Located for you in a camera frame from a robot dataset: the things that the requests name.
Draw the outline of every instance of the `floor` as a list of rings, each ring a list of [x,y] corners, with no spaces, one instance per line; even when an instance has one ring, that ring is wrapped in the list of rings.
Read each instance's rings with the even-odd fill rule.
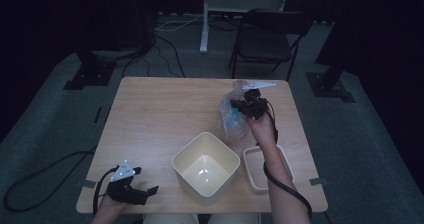
[[[193,16],[161,17],[167,21],[189,21]],[[86,86],[83,90],[63,90],[80,62],[72,54],[57,64],[9,135],[0,145],[3,166],[0,192],[21,178],[45,168],[69,153],[87,151],[101,136],[107,112],[122,76],[182,76],[230,78],[227,68],[235,38],[235,26],[218,18],[211,22],[207,54],[199,53],[201,26],[192,22],[174,31],[156,31],[172,43],[156,38],[156,47],[143,58],[129,63],[120,60],[107,86]],[[174,29],[179,24],[162,27]],[[315,64],[331,25],[314,24],[302,41],[290,87],[301,117],[328,200],[328,218],[315,213],[313,223],[424,223],[424,198],[390,139],[383,123],[364,93],[357,77],[343,73],[341,81],[355,102],[315,97],[307,72],[324,73],[328,67]],[[114,58],[123,53],[96,51]],[[283,79],[287,68],[276,72],[255,65],[240,67],[239,79]],[[73,156],[42,174],[20,183],[10,193],[10,205],[30,207],[43,201],[67,176],[82,156]],[[43,204],[25,212],[0,209],[0,223],[90,223],[90,214],[75,209],[81,181],[90,165],[88,156],[63,185]],[[116,223],[134,223],[140,216],[123,215]],[[272,223],[263,215],[262,223]]]

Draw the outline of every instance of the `plastic bag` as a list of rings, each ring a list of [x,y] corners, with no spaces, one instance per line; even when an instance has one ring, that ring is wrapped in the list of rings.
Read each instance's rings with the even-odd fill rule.
[[[243,97],[243,86],[247,84],[242,80],[233,82],[233,91],[224,95],[219,103],[218,126],[225,137],[230,140],[243,138],[249,130],[243,114],[231,107],[231,100],[240,100]]]

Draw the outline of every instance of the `cable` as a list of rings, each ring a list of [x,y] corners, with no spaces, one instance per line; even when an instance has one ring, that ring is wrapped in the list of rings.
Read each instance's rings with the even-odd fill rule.
[[[330,217],[328,216],[328,214],[327,214],[327,212],[326,212],[326,211],[324,212],[324,215],[325,215],[325,218],[327,218],[327,222],[328,222],[328,224],[331,224]]]
[[[150,77],[150,67],[152,66],[152,64],[150,64],[150,62],[148,62],[148,61],[146,60],[146,57],[143,57],[143,61],[145,61],[145,62],[147,63],[147,73],[146,73],[146,75],[147,75],[148,77]]]
[[[212,22],[209,22],[209,24],[208,24],[209,27],[211,29],[218,30],[218,31],[224,31],[224,32],[234,32],[234,31],[237,31],[238,28],[239,28],[239,25],[236,21],[232,21],[227,17],[221,17],[218,20],[224,20],[227,23],[231,24],[231,28],[223,28],[223,27],[220,27],[220,26],[217,26],[217,25],[213,25]]]
[[[150,51],[150,49],[152,49],[152,47],[155,45],[156,45],[156,38],[153,36],[150,42],[150,45],[146,45],[142,47],[140,50],[138,50],[137,52],[130,55],[132,59],[124,66],[124,70],[122,70],[121,78],[125,77],[125,70],[127,70],[128,66],[131,65],[131,63],[133,63],[138,58],[144,57]]]
[[[179,30],[180,28],[183,28],[184,26],[187,26],[188,24],[190,24],[190,23],[192,23],[192,22],[195,22],[197,19],[199,19],[200,17],[202,17],[203,16],[203,14],[202,15],[198,15],[196,18],[194,18],[193,20],[191,20],[191,21],[169,21],[169,22],[165,22],[164,24],[162,24],[162,25],[160,25],[160,26],[158,26],[158,27],[156,27],[154,30],[155,31],[163,31],[163,32],[172,32],[172,31],[176,31],[176,30]],[[164,26],[166,26],[166,25],[168,25],[168,24],[171,24],[171,23],[184,23],[183,25],[181,25],[181,26],[179,26],[179,27],[177,27],[177,28],[174,28],[174,29],[171,29],[171,30],[164,30],[164,29],[160,29],[161,27],[164,27]]]
[[[117,62],[117,61],[121,61],[123,59],[127,59],[127,58],[133,58],[137,55],[139,55],[139,50],[131,52],[131,53],[127,53],[127,54],[123,54],[121,56],[117,56],[117,57],[108,57],[108,56],[101,56],[98,54],[95,54],[97,60],[99,61],[106,61],[106,62]]]
[[[155,34],[155,36],[156,36],[157,38],[159,38],[159,39],[163,40],[164,42],[168,43],[169,45],[171,45],[171,47],[174,49],[175,56],[177,57],[178,66],[180,67],[180,70],[181,70],[181,74],[182,74],[182,75],[183,75],[183,77],[185,78],[186,76],[185,76],[185,74],[184,74],[183,68],[181,67],[180,58],[178,57],[178,52],[177,52],[177,49],[175,48],[175,46],[174,46],[174,45],[172,45],[172,43],[171,43],[171,42],[169,42],[168,40],[164,39],[163,37],[160,37],[160,36],[158,36],[157,34]]]
[[[162,58],[163,60],[165,60],[165,62],[167,63],[167,66],[168,66],[168,72],[169,73],[171,73],[172,75],[174,75],[174,76],[176,76],[176,77],[181,77],[180,75],[178,75],[178,74],[176,74],[176,73],[174,73],[173,71],[171,71],[171,67],[170,67],[170,63],[169,63],[169,61],[168,61],[168,59],[166,59],[164,56],[162,56],[161,55],[161,50],[160,50],[160,48],[158,47],[158,46],[154,46],[154,47],[156,47],[156,49],[158,49],[158,56],[160,57],[160,58]]]
[[[270,105],[271,107],[271,111],[272,111],[272,115],[269,112],[269,110],[267,110],[267,108],[265,106],[262,105],[262,103],[256,99],[256,98],[252,98],[253,100],[256,100],[259,104],[259,106],[262,108],[262,110],[269,116],[273,128],[274,128],[274,137],[275,137],[275,144],[277,144],[277,140],[278,140],[278,130],[275,124],[275,112],[274,112],[274,107],[271,105],[271,103],[269,101],[267,101],[267,104]],[[283,183],[281,183],[280,181],[278,181],[277,179],[275,179],[271,173],[269,173],[268,168],[266,167],[266,163],[264,162],[263,165],[263,170],[265,173],[265,176],[271,181],[273,182],[275,185],[277,185],[278,187],[280,187],[281,189],[283,189],[284,191],[288,192],[289,194],[293,195],[294,197],[296,197],[297,199],[299,199],[306,207],[307,211],[308,211],[308,216],[309,216],[309,220],[312,221],[312,207],[309,204],[308,200],[306,200],[305,197],[303,197],[300,193],[298,193],[297,191],[291,189],[290,187],[284,185]]]
[[[284,185],[283,183],[281,183],[280,181],[278,181],[277,179],[275,179],[271,173],[269,173],[268,168],[266,167],[266,163],[264,162],[264,173],[265,176],[272,181],[275,185],[277,185],[279,188],[283,189],[284,191],[288,192],[289,194],[293,195],[294,197],[296,197],[297,199],[299,199],[306,207],[307,211],[308,211],[308,216],[309,216],[309,220],[312,221],[312,207],[309,204],[308,200],[306,200],[306,198],[304,198],[302,195],[299,194],[299,192],[291,189],[290,187]]]
[[[24,178],[22,178],[21,180],[15,182],[13,185],[11,185],[9,187],[9,189],[7,189],[6,194],[4,195],[3,198],[3,206],[6,210],[10,211],[10,212],[26,212],[29,210],[32,210],[34,208],[37,208],[39,206],[41,206],[43,203],[45,203],[46,201],[48,201],[58,190],[59,188],[65,183],[65,181],[69,178],[69,176],[72,174],[72,172],[79,166],[79,164],[88,156],[88,155],[93,155],[93,150],[96,149],[97,145],[95,145],[94,147],[92,147],[89,151],[79,151],[79,152],[74,152],[71,153],[55,162],[53,162],[52,164],[48,165],[47,167],[36,171]],[[43,200],[41,200],[40,202],[29,206],[29,207],[25,207],[25,208],[16,208],[16,207],[12,207],[9,204],[9,196],[11,195],[11,193],[18,187],[18,185],[22,184],[23,182],[26,182],[32,178],[34,178],[35,176],[47,171],[48,169],[52,168],[53,166],[57,165],[58,163],[64,161],[65,159],[72,157],[72,156],[76,156],[76,155],[80,155],[80,154],[84,154],[83,157],[81,157],[81,159],[71,168],[71,170],[68,172],[68,174],[65,176],[65,178],[63,178],[63,180],[59,183],[59,185],[57,185],[53,191],[47,195]]]
[[[93,198],[93,216],[95,216],[96,215],[96,213],[97,213],[97,206],[98,206],[98,203],[99,203],[99,197],[100,197],[100,195],[99,195],[99,193],[100,193],[100,189],[101,189],[101,187],[102,187],[102,183],[103,183],[103,180],[106,178],[106,176],[107,175],[109,175],[110,173],[112,173],[112,172],[116,172],[116,170],[118,170],[118,168],[119,168],[119,166],[117,166],[117,167],[115,167],[115,168],[112,168],[112,169],[110,169],[109,171],[107,171],[103,176],[102,176],[102,178],[100,179],[100,181],[97,183],[97,185],[96,185],[96,190],[94,191],[94,198]]]

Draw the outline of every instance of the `hand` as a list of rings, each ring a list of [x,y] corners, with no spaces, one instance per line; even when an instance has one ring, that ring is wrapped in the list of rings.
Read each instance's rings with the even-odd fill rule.
[[[249,124],[253,137],[259,143],[261,148],[276,144],[274,137],[274,125],[268,115],[262,115],[259,120],[247,117],[246,122]]]
[[[105,195],[100,202],[92,224],[113,223],[128,205],[128,203],[114,201],[110,196]]]
[[[112,200],[109,195],[103,196],[102,201],[100,202],[100,208],[107,209],[113,212],[122,212],[129,204],[125,202],[117,202]]]

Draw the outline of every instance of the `motion capture device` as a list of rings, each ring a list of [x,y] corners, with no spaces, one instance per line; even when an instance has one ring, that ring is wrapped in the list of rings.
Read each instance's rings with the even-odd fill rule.
[[[268,111],[268,101],[261,98],[259,89],[250,89],[243,94],[244,100],[231,100],[231,107],[244,115],[258,120]]]
[[[131,182],[135,175],[140,174],[141,167],[133,168],[127,160],[120,166],[110,169],[106,172],[97,183],[96,191],[93,199],[93,214],[97,212],[98,197],[103,180],[107,175],[114,172],[109,180],[106,194],[117,202],[129,203],[132,205],[145,205],[147,199],[157,193],[159,186],[148,189],[147,191],[136,190],[131,187]]]

